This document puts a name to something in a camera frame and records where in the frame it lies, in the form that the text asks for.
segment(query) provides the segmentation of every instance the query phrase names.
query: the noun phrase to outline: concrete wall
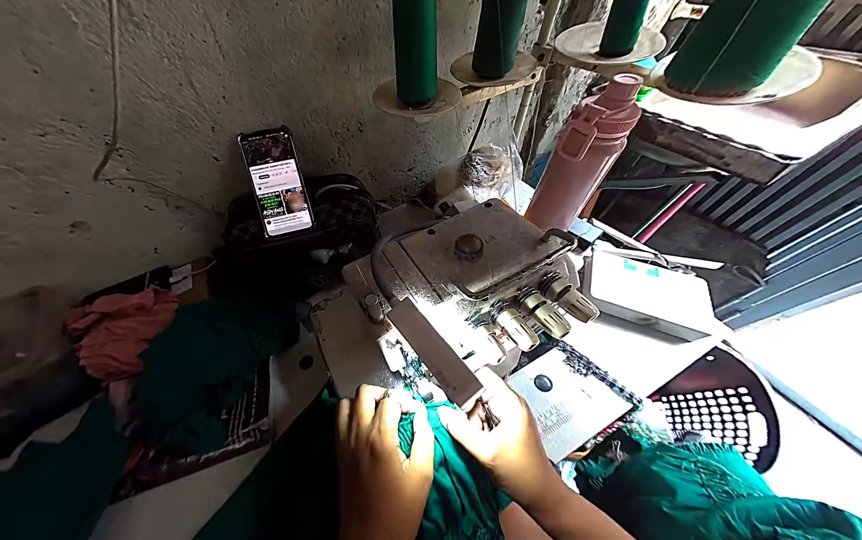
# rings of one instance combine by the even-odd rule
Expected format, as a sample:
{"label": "concrete wall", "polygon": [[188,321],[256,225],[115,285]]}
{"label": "concrete wall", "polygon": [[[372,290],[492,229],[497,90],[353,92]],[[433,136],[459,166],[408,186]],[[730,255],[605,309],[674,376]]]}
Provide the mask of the concrete wall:
{"label": "concrete wall", "polygon": [[[308,174],[396,200],[463,152],[480,113],[416,123],[371,104],[393,76],[390,0],[118,0],[120,148],[93,181],[112,126],[109,1],[0,0],[0,297],[206,254],[248,190],[239,132],[287,124]],[[479,9],[438,2],[441,76]],[[518,100],[491,104],[483,141],[509,132]]]}

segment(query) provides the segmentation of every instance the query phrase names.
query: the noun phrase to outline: green fabric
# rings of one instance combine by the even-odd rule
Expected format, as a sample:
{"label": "green fabric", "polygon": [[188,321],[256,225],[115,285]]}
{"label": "green fabric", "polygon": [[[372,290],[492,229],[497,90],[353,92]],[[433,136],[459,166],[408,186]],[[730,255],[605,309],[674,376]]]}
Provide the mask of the green fabric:
{"label": "green fabric", "polygon": [[637,540],[862,540],[862,520],[774,495],[729,445],[658,444],[606,469],[601,460],[578,463],[581,495]]}
{"label": "green fabric", "polygon": [[[404,414],[398,424],[405,456],[411,455],[413,417]],[[428,422],[435,438],[434,485],[417,538],[504,538],[498,514],[510,505],[510,497],[494,487],[481,464],[450,436],[434,404],[428,405]]]}
{"label": "green fabric", "polygon": [[500,79],[514,68],[528,0],[484,0],[471,69],[482,79]]}
{"label": "green fabric", "polygon": [[598,55],[616,58],[630,54],[641,34],[647,11],[648,0],[616,0],[612,3]]}
{"label": "green fabric", "polygon": [[[195,540],[337,538],[338,468],[334,400],[316,400],[268,451]],[[435,477],[418,538],[503,538],[500,512],[510,498],[498,491],[428,408],[435,434]],[[413,415],[398,428],[410,455]]]}
{"label": "green fabric", "polygon": [[664,75],[678,91],[735,95],[773,73],[830,0],[714,2]]}
{"label": "green fabric", "polygon": [[14,467],[0,472],[0,539],[89,538],[127,454],[104,396],[61,443],[29,443]]}
{"label": "green fabric", "polygon": [[393,0],[397,99],[426,105],[437,94],[437,2]]}
{"label": "green fabric", "polygon": [[197,455],[221,448],[221,411],[254,386],[263,360],[296,340],[289,305],[229,296],[180,307],[141,353],[135,394],[149,444]]}

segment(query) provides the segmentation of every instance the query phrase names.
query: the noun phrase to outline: pink fabric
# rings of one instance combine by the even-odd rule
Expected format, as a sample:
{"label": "pink fabric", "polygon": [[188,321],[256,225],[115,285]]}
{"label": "pink fabric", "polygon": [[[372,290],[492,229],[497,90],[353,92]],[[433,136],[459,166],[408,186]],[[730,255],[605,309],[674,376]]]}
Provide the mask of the pink fabric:
{"label": "pink fabric", "polygon": [[77,357],[87,373],[105,382],[132,377],[144,369],[138,354],[174,320],[177,296],[152,287],[138,294],[110,294],[84,307],[72,307],[65,324],[75,336]]}

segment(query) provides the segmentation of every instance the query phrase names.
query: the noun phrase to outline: human hand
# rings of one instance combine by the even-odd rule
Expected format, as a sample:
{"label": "human hand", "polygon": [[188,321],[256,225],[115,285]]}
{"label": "human hand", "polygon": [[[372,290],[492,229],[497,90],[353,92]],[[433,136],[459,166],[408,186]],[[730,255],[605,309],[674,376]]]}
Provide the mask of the human hand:
{"label": "human hand", "polygon": [[[401,413],[413,412],[411,457],[399,448]],[[427,409],[410,397],[362,384],[338,402],[341,539],[411,540],[434,480],[434,434]]]}
{"label": "human hand", "polygon": [[[537,423],[528,404],[497,374],[485,368],[477,375],[485,387],[481,401],[467,415],[445,406],[437,415],[451,436],[485,466],[498,487],[522,507],[532,505],[550,486],[561,485],[541,446]],[[494,429],[486,428],[482,402],[497,417]]]}

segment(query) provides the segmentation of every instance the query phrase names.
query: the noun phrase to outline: phone screen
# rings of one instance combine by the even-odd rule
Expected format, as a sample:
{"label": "phone screen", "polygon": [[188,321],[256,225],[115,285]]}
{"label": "phone screen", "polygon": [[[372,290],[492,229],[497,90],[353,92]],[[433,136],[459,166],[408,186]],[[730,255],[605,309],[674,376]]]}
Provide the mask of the phone screen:
{"label": "phone screen", "polygon": [[268,236],[313,226],[291,136],[275,130],[243,135],[240,141]]}

